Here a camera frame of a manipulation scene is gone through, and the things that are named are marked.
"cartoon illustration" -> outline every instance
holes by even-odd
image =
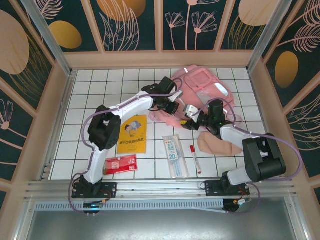
[[[141,127],[141,123],[138,121],[133,121],[129,125],[125,125],[124,130],[126,131],[127,134],[130,135],[130,137],[133,137],[135,134],[137,134],[138,129]]]

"white tile floor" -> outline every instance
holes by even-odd
[[[163,77],[174,75],[179,68],[168,69],[117,69],[78,71],[66,118],[51,168],[50,180],[68,180],[86,168],[90,149],[80,141],[82,123],[102,104],[106,107],[133,97],[143,86],[158,83]],[[240,127],[256,133],[265,133],[251,82],[245,68],[210,68],[230,88],[235,99],[234,111],[243,121]],[[190,178],[220,177],[223,172],[244,166],[243,153],[233,157],[214,156],[200,152],[198,137],[201,131],[173,128],[165,123],[147,120],[146,153],[137,154],[138,170],[104,179],[167,179],[171,178],[163,136],[179,134]],[[198,174],[192,159],[190,145],[195,146],[202,168]],[[118,156],[116,146],[108,157]]]

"book cover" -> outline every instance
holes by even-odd
[[[122,124],[118,154],[144,154],[147,145],[147,116],[133,116]]]

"plastic package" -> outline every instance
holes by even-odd
[[[119,174],[138,170],[137,156],[127,155],[121,157],[107,158],[105,160],[103,174]]]
[[[187,162],[179,135],[164,136],[163,142],[166,150],[166,156],[168,158],[171,177],[173,179],[189,177]]]

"pink bag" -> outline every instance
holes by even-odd
[[[180,120],[188,120],[184,114],[185,105],[193,105],[198,109],[202,108],[213,98],[223,98],[235,107],[234,96],[231,91],[207,68],[191,65],[178,71],[171,79],[181,78],[183,81],[181,90],[183,95],[176,102],[179,103],[178,110],[174,115],[169,115],[163,110],[151,112],[149,117],[155,122],[165,122],[169,126],[182,128]],[[224,102],[223,109],[230,112],[229,106]]]

